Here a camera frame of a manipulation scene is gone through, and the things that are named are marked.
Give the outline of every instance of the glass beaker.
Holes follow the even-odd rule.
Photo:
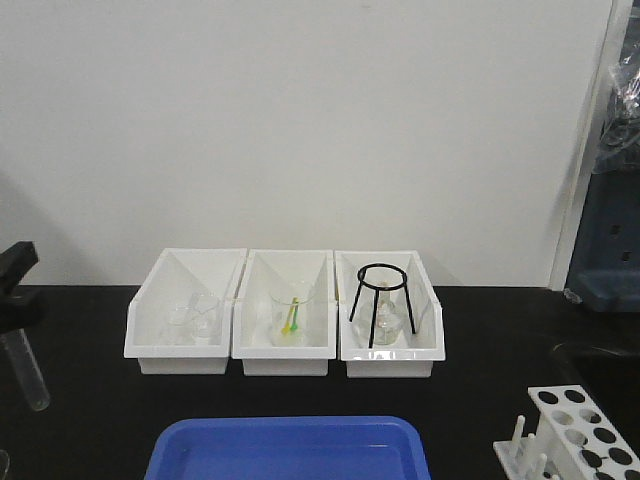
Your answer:
[[[271,343],[276,347],[304,347],[308,344],[310,302],[313,294],[305,282],[279,288],[271,296]]]

